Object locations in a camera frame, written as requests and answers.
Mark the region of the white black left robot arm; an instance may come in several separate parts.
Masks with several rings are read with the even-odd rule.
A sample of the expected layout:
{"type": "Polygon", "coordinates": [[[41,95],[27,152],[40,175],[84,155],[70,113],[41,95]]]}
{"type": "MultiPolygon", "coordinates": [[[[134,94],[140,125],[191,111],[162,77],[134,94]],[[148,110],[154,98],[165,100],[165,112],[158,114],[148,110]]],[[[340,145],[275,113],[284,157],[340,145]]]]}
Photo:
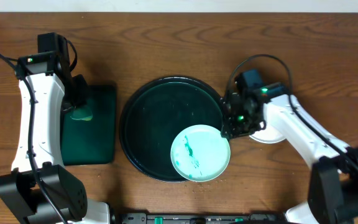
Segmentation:
{"type": "Polygon", "coordinates": [[[109,205],[89,199],[64,165],[60,114],[66,55],[49,51],[18,59],[22,110],[19,144],[10,174],[0,176],[0,198],[19,223],[111,223],[109,205]]]}

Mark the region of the white plate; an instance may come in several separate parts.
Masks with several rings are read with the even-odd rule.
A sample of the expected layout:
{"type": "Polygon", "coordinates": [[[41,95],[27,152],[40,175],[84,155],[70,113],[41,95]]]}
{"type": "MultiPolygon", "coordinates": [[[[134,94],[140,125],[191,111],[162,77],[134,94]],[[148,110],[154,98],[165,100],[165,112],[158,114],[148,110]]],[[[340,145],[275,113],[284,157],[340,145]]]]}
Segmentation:
{"type": "Polygon", "coordinates": [[[256,131],[250,138],[264,144],[275,144],[286,140],[286,137],[276,128],[267,124],[266,128],[256,131]]]}

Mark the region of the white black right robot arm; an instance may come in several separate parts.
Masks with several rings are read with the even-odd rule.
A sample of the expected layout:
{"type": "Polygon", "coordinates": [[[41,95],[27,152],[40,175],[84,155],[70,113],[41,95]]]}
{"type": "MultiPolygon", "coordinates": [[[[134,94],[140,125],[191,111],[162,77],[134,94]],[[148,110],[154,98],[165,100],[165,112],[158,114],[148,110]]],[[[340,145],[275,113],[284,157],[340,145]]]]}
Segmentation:
{"type": "Polygon", "coordinates": [[[287,140],[311,170],[308,198],[285,212],[289,223],[352,223],[358,217],[358,147],[324,129],[281,83],[228,85],[223,136],[287,140]]]}

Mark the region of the green stained plate front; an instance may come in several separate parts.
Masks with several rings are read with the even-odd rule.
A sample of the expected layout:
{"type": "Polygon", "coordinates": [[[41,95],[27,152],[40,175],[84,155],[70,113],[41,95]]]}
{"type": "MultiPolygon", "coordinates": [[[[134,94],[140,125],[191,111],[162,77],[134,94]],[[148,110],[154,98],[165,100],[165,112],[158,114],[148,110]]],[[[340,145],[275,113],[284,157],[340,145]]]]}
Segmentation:
{"type": "Polygon", "coordinates": [[[207,182],[225,171],[231,148],[219,130],[197,124],[185,128],[175,137],[170,158],[174,169],[186,180],[207,182]]]}

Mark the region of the green sponge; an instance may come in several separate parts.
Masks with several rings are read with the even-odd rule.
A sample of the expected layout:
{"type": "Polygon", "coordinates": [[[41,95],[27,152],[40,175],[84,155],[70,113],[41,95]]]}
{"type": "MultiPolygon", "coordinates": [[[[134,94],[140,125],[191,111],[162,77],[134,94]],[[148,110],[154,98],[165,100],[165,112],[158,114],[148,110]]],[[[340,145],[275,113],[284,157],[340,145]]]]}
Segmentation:
{"type": "Polygon", "coordinates": [[[71,112],[70,118],[76,121],[91,121],[93,112],[88,105],[79,106],[71,112]]]}

